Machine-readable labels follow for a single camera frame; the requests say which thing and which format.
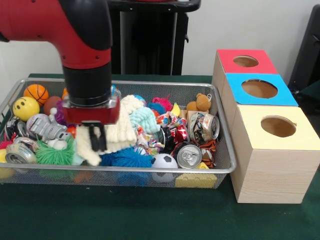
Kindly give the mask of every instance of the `brown teddy bear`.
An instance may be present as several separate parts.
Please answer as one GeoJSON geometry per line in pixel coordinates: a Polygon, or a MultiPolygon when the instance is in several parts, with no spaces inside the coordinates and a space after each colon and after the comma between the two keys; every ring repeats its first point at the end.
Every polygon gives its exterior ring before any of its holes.
{"type": "Polygon", "coordinates": [[[211,95],[208,96],[198,93],[196,95],[196,101],[189,102],[186,106],[187,111],[202,111],[202,112],[209,112],[211,108],[211,95]]]}

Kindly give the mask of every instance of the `orange toy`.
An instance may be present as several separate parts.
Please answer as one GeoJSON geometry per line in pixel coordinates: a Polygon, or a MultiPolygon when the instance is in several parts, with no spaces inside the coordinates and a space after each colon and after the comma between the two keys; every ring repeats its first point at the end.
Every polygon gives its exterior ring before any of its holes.
{"type": "Polygon", "coordinates": [[[77,128],[75,126],[70,126],[66,130],[67,133],[70,133],[74,138],[76,138],[77,128]]]}
{"type": "Polygon", "coordinates": [[[40,84],[32,84],[24,90],[23,96],[35,99],[39,106],[42,107],[48,100],[49,93],[44,86],[40,84]]]}
{"type": "Polygon", "coordinates": [[[62,93],[62,100],[64,100],[65,99],[65,96],[66,95],[68,95],[69,93],[68,93],[68,91],[67,91],[67,88],[64,88],[63,89],[63,93],[62,93]]]}

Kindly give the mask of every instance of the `yellow block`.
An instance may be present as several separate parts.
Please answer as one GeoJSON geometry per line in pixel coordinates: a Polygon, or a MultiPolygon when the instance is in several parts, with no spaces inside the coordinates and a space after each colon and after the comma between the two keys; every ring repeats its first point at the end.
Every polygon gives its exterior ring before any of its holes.
{"type": "Polygon", "coordinates": [[[184,173],[175,179],[175,187],[213,189],[216,181],[214,174],[184,173]]]}
{"type": "Polygon", "coordinates": [[[204,162],[201,162],[198,166],[196,166],[196,169],[209,169],[209,168],[204,162]]]}

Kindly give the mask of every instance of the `plush toy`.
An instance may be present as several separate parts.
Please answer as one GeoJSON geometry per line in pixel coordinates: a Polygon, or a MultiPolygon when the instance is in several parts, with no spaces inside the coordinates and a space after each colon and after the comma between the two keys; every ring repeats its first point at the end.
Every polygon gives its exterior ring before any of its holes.
{"type": "Polygon", "coordinates": [[[189,102],[186,109],[187,111],[202,111],[208,113],[211,108],[211,98],[211,94],[206,96],[202,93],[198,93],[196,95],[196,101],[189,102]]]}

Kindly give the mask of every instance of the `wire mesh basket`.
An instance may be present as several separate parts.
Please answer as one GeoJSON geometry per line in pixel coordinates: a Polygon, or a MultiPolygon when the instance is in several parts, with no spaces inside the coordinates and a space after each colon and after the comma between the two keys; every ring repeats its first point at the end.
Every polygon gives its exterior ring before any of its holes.
{"type": "MultiPolygon", "coordinates": [[[[136,168],[115,166],[74,166],[0,163],[0,183],[55,184],[88,186],[135,186],[165,188],[216,189],[225,176],[236,168],[233,144],[228,134],[225,114],[218,90],[210,84],[113,81],[122,96],[137,94],[147,102],[154,97],[170,96],[182,109],[195,100],[198,93],[211,94],[210,114],[220,119],[220,133],[213,155],[214,169],[136,168]],[[14,172],[3,178],[5,171],[14,172]]],[[[13,117],[12,105],[23,96],[27,86],[41,84],[51,96],[61,96],[63,79],[29,78],[17,82],[0,106],[0,139],[4,140],[5,125],[13,117]]]]}

